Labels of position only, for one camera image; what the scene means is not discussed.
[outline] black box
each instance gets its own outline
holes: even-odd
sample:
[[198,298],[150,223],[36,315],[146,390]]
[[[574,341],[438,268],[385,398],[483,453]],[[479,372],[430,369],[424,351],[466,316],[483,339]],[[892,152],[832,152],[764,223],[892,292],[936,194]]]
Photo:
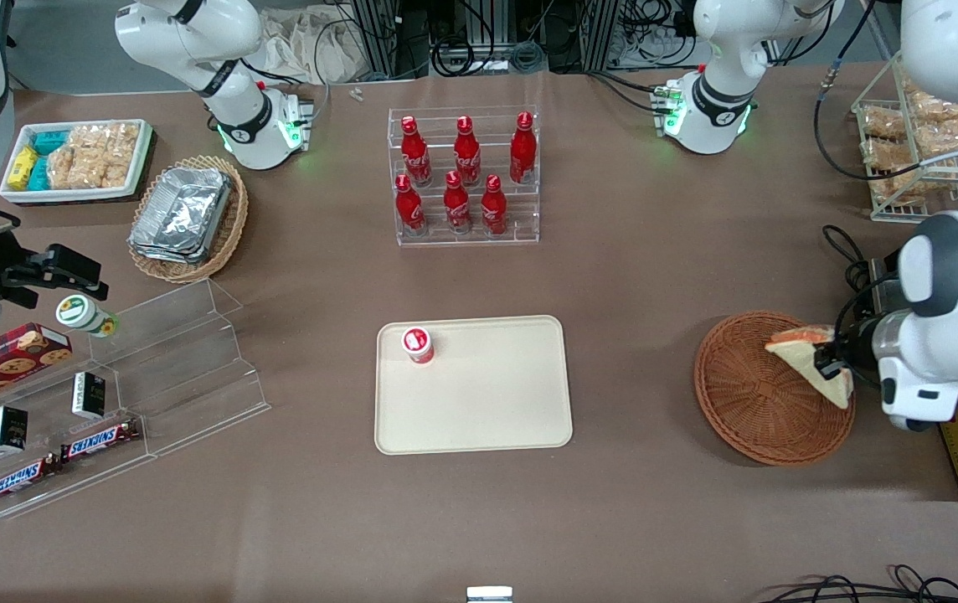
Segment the black box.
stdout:
[[0,451],[23,451],[28,434],[28,412],[0,407]]
[[103,419],[107,408],[107,382],[92,373],[74,375],[74,415],[85,419]]

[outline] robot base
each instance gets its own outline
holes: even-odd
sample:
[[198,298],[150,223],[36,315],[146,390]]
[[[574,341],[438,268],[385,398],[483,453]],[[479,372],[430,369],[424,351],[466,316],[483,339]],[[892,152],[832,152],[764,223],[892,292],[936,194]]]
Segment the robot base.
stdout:
[[651,93],[651,106],[655,111],[667,111],[662,115],[655,115],[654,123],[660,137],[673,138],[690,152],[723,152],[731,147],[732,141],[746,129],[750,106],[740,113],[739,117],[728,113],[730,120],[727,125],[714,126],[693,98],[693,87],[698,77],[701,77],[701,74],[697,71],[688,73],[679,80],[669,80],[663,88]]
[[274,168],[292,153],[307,150],[311,140],[312,104],[301,103],[296,96],[283,95],[275,88],[265,89],[264,93],[271,101],[271,118],[252,142],[230,140],[219,127],[226,150],[249,169]]

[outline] green and white canister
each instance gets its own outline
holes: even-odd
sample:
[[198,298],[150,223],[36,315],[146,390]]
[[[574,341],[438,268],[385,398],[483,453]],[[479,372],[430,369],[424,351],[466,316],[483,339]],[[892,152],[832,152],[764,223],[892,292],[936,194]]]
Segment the green and white canister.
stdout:
[[118,317],[101,309],[80,293],[66,297],[54,310],[54,317],[69,328],[89,333],[92,337],[110,337],[118,329]]

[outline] wicker basket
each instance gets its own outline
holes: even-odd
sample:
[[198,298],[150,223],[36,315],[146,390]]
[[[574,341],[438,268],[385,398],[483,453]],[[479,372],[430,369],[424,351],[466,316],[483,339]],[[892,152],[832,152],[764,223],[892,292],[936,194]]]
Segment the wicker basket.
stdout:
[[[241,175],[237,173],[237,168],[234,168],[229,162],[219,159],[219,157],[190,157],[174,163],[168,169],[170,168],[215,168],[229,174],[230,179],[233,180],[233,187],[230,188],[229,198],[227,199],[229,205],[223,211],[222,221],[219,222],[219,232],[215,234],[214,243],[211,245],[211,256],[204,263],[181,264],[153,260],[150,257],[138,255],[130,249],[133,262],[136,263],[137,268],[141,268],[143,274],[184,285],[184,283],[195,282],[221,271],[229,257],[237,250],[237,244],[241,241],[241,230],[245,229],[245,219],[249,217],[249,194],[245,191],[245,183],[241,182]],[[150,198],[155,184],[158,184],[158,180],[166,172],[167,169],[164,169],[145,190],[141,197],[141,205],[137,206],[136,214],[133,217],[134,224],[141,218],[141,213],[147,206],[147,199]]]
[[766,465],[809,465],[840,447],[855,417],[840,410],[777,355],[775,332],[804,326],[776,312],[747,312],[710,329],[698,347],[694,392],[718,436]]

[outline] table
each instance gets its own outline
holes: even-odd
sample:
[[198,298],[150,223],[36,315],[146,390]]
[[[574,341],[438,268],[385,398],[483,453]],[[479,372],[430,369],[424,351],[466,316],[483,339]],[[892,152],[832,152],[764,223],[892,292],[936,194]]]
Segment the table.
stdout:
[[[846,66],[825,107],[847,164],[855,141],[842,113],[880,66]],[[243,173],[252,214],[216,277],[245,304],[242,351],[275,408],[0,522],[0,602],[411,603],[509,584],[523,602],[747,603],[811,574],[889,584],[885,565],[897,562],[958,581],[957,491],[935,432],[896,431],[861,392],[834,456],[763,468],[721,442],[694,400],[694,352],[723,317],[764,308],[828,322],[849,297],[821,225],[849,230],[869,255],[910,233],[865,219],[865,184],[813,148],[824,71],[770,70],[747,132],[716,157],[656,140],[642,111],[583,76],[430,77],[365,85],[363,103],[334,89],[311,152]],[[399,250],[388,108],[523,102],[543,111],[543,241]],[[17,95],[19,125],[127,117],[160,133],[154,173],[223,153],[192,93]],[[172,287],[128,259],[132,211],[19,210],[18,235],[99,260],[106,305],[123,309]],[[46,291],[35,312],[8,307],[0,328],[51,324],[62,296]],[[375,450],[384,324],[537,313],[564,324],[567,446]]]

